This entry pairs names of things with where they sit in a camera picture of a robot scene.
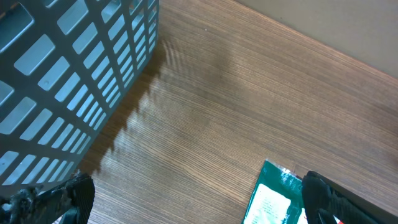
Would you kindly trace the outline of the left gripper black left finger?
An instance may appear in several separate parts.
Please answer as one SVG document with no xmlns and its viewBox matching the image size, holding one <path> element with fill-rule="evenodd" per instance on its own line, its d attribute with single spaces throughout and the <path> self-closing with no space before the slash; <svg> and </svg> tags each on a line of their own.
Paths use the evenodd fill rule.
<svg viewBox="0 0 398 224">
<path fill-rule="evenodd" d="M 1 197 L 1 223 L 88 223 L 95 199 L 95 185 L 88 174 L 77 174 L 40 193 L 40 187 L 21 189 Z"/>
</svg>

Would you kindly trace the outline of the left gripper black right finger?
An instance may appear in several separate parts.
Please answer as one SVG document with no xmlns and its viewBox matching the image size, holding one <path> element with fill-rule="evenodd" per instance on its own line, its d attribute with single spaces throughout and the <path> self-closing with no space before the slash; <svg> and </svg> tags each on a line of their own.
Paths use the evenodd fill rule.
<svg viewBox="0 0 398 224">
<path fill-rule="evenodd" d="M 397 224 L 397 216 L 315 171 L 302 179 L 308 224 Z"/>
</svg>

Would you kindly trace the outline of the green snack packet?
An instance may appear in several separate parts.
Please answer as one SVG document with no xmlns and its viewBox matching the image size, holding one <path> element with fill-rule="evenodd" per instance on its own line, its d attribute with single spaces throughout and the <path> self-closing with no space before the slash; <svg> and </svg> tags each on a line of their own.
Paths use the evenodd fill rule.
<svg viewBox="0 0 398 224">
<path fill-rule="evenodd" d="M 266 160 L 242 224 L 307 224 L 302 180 L 290 170 Z"/>
</svg>

